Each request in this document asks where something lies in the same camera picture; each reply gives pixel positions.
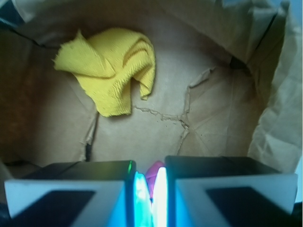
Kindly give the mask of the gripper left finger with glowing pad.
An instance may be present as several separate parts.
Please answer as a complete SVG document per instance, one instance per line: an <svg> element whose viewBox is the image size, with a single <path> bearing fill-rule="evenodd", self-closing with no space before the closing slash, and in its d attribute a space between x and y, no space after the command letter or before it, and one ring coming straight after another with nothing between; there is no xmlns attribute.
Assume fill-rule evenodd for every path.
<svg viewBox="0 0 303 227"><path fill-rule="evenodd" d="M133 160L55 163L4 183L6 227L149 227L151 204Z"/></svg>

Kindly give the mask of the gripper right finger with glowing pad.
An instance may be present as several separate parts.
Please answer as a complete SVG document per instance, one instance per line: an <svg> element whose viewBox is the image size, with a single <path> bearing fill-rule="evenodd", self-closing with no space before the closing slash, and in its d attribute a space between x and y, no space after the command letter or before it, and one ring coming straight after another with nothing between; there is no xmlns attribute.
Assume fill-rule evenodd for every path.
<svg viewBox="0 0 303 227"><path fill-rule="evenodd" d="M298 176L249 157L168 156L153 196L156 227L295 227Z"/></svg>

